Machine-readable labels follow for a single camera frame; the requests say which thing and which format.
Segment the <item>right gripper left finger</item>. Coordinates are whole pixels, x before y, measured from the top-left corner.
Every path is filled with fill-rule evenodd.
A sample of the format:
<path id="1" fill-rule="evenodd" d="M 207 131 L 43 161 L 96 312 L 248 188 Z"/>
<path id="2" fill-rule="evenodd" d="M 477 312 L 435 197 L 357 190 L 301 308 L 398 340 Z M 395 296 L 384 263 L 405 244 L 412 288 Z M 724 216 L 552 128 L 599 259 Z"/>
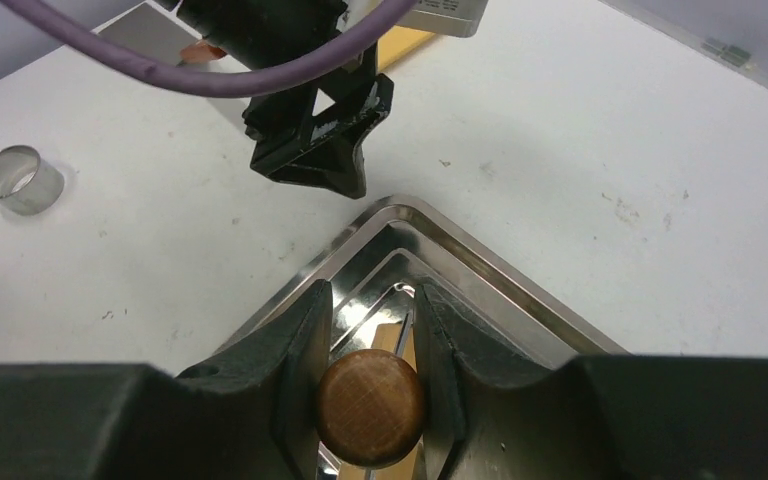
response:
<path id="1" fill-rule="evenodd" d="M 0 364 L 0 479 L 313 479 L 332 288 L 176 376 Z"/>

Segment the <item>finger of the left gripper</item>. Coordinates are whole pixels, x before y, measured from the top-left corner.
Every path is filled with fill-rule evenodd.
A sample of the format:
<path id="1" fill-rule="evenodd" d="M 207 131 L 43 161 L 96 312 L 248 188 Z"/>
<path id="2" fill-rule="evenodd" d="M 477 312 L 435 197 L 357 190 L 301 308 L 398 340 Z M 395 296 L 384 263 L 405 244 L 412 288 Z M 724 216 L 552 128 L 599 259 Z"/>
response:
<path id="1" fill-rule="evenodd" d="M 378 71 L 377 46 L 359 66 L 255 97 L 242 114 L 255 141 L 250 168 L 283 184 L 360 199 L 367 193 L 362 143 L 391 111 L 394 83 Z"/>

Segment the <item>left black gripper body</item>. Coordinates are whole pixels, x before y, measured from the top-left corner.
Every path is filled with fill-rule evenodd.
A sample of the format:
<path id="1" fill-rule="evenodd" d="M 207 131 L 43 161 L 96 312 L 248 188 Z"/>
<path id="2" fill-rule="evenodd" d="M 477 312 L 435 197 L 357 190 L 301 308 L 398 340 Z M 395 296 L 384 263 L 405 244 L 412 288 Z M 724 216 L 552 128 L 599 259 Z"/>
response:
<path id="1" fill-rule="evenodd" d="M 250 69 L 277 66 L 337 35 L 348 9 L 333 0 L 183 0 L 177 17 Z"/>

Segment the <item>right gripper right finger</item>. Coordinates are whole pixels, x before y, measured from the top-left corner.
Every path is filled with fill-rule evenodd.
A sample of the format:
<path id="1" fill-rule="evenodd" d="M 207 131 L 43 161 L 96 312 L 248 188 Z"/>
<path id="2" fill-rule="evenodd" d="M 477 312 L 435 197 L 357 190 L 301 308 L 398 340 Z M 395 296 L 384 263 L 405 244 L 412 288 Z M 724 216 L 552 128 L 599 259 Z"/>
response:
<path id="1" fill-rule="evenodd" d="M 768 359 L 579 355 L 545 368 L 416 289 L 431 479 L 768 479 Z"/>

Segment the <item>stainless steel tray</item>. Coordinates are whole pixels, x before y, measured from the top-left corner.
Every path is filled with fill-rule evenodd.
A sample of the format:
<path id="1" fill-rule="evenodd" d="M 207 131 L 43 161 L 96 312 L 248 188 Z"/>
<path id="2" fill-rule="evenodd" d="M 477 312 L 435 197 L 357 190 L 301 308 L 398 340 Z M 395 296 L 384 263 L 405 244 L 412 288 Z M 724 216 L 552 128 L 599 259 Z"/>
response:
<path id="1" fill-rule="evenodd" d="M 415 292 L 451 296 L 478 326 L 522 354 L 557 369 L 581 354 L 620 347 L 431 205 L 410 196 L 373 203 L 227 341 L 231 346 L 284 313 L 314 282 L 327 281 L 333 308 L 330 357 L 368 347 L 376 328 L 409 322 L 416 360 Z M 319 471 L 338 479 L 319 451 Z"/>

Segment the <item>wooden rolling pin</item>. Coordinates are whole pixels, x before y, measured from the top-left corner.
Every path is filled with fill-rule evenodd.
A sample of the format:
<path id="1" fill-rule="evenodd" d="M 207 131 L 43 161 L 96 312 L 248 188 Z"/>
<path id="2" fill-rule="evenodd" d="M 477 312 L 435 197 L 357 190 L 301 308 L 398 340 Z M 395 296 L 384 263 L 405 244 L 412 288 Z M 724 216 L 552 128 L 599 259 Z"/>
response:
<path id="1" fill-rule="evenodd" d="M 409 322 L 376 328 L 320 381 L 317 427 L 338 479 L 416 479 L 426 402 Z"/>

